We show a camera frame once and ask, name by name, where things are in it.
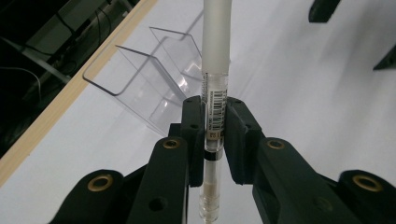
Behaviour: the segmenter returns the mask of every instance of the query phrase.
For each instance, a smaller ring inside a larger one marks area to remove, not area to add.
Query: white table surface
[[[233,1],[229,95],[318,173],[337,179],[362,169],[396,185],[396,72],[373,71],[396,43],[396,2],[343,0],[329,23],[311,24],[312,2]],[[149,26],[184,32],[202,8],[159,0],[123,46],[150,53],[157,42]],[[89,85],[0,188],[0,222],[48,223],[84,175],[128,175],[160,138]],[[251,187],[236,186],[227,166],[218,223],[261,223]],[[189,209],[189,223],[200,223],[198,189]]]

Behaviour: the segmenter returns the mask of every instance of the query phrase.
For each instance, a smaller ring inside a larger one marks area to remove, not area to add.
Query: white cylinder
[[[204,0],[202,71],[228,74],[232,0]]]

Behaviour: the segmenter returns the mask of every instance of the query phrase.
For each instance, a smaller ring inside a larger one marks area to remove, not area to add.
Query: transparent acrylic stand
[[[200,94],[201,54],[189,34],[150,30],[159,42],[151,55],[114,46],[102,69],[95,60],[83,77],[166,136],[169,124],[180,122],[183,100]]]

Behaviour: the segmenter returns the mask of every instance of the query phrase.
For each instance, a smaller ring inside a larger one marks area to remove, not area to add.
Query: clear plastic holder
[[[95,60],[83,77],[166,136],[169,125],[180,122],[183,100],[200,94],[201,54],[189,34],[150,30],[159,42],[151,55],[116,45],[100,71]]]

